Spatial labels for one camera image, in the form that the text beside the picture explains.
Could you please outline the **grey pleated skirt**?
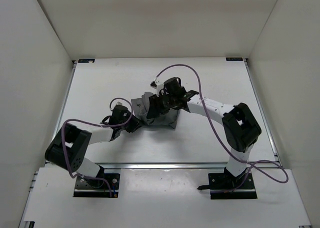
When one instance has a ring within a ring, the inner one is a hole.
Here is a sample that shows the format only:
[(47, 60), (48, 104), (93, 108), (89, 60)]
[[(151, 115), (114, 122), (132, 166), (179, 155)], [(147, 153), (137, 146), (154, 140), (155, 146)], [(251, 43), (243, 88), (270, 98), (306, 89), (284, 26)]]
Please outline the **grey pleated skirt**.
[(135, 117), (148, 126), (168, 126), (176, 129), (178, 123), (179, 110), (170, 109), (166, 114), (160, 114), (156, 118), (147, 118), (150, 109), (149, 97), (154, 95), (152, 92), (145, 92), (141, 97), (131, 99)]

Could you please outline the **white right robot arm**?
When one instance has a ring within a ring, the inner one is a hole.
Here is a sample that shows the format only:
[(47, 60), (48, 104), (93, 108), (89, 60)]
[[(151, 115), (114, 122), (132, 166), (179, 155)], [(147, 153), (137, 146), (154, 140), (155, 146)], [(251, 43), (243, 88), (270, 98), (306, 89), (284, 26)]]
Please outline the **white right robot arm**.
[(148, 119), (165, 115), (170, 110), (185, 110), (205, 116), (209, 121), (223, 126), (230, 146), (229, 161), (224, 169), (224, 183), (230, 188), (241, 184), (250, 151), (262, 133), (248, 105), (224, 104), (205, 98), (199, 91), (187, 91), (178, 77), (163, 83), (155, 80), (150, 85), (156, 89), (156, 94), (149, 97)]

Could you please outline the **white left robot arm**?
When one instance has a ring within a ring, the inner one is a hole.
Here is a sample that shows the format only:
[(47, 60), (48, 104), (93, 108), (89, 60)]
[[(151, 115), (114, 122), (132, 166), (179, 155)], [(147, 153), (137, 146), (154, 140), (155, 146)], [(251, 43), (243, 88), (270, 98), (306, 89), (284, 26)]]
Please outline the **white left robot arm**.
[(116, 105), (112, 114), (106, 116), (97, 126), (88, 124), (81, 129), (66, 123), (51, 141), (44, 157), (72, 175), (79, 175), (91, 187), (98, 189), (109, 182), (105, 178), (104, 168), (85, 158), (88, 146), (114, 141), (123, 131), (133, 133), (142, 126), (142, 121), (127, 107)]

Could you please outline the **left blue corner label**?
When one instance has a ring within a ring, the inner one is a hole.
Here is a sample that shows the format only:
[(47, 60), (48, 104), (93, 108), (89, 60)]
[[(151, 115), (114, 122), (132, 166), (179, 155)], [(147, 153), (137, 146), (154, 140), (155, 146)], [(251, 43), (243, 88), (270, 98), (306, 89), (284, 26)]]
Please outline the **left blue corner label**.
[(95, 59), (78, 59), (78, 63), (94, 63)]

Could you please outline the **blue corner label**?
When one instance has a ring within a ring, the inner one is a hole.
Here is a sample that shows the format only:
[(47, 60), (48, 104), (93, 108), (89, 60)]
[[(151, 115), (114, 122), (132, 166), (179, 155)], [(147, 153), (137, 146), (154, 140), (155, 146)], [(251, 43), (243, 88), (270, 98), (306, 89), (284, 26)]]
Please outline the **blue corner label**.
[(227, 62), (242, 62), (243, 58), (241, 57), (226, 57)]
[(94, 63), (95, 59), (78, 59), (78, 63)]

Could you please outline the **right blue corner label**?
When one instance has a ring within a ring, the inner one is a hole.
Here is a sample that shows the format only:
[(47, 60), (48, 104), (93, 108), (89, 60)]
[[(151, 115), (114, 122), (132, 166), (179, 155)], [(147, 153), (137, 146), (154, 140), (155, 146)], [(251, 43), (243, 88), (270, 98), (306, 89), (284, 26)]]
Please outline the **right blue corner label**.
[(242, 62), (243, 58), (241, 57), (226, 57), (227, 62)]

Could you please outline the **aluminium front table rail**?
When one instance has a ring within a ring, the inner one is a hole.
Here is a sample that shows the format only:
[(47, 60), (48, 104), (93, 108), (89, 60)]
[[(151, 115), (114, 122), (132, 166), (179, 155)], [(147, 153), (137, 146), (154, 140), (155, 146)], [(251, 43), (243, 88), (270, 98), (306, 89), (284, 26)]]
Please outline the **aluminium front table rail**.
[(200, 163), (102, 163), (107, 169), (215, 169), (224, 168), (225, 162)]

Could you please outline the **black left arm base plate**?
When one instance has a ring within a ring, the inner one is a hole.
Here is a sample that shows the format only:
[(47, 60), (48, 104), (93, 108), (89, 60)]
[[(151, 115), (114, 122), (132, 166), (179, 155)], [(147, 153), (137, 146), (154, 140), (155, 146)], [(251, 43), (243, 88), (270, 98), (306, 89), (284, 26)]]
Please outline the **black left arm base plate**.
[(75, 180), (73, 197), (118, 198), (121, 170), (105, 169), (104, 178), (109, 183), (109, 186), (102, 180), (77, 177)]

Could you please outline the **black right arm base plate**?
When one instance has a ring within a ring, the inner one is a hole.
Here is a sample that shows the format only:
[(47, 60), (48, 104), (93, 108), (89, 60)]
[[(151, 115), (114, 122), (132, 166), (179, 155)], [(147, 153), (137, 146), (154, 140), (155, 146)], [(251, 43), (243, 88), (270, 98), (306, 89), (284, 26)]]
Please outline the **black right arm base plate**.
[(244, 175), (235, 184), (224, 173), (209, 173), (208, 181), (211, 200), (258, 198), (251, 173)]

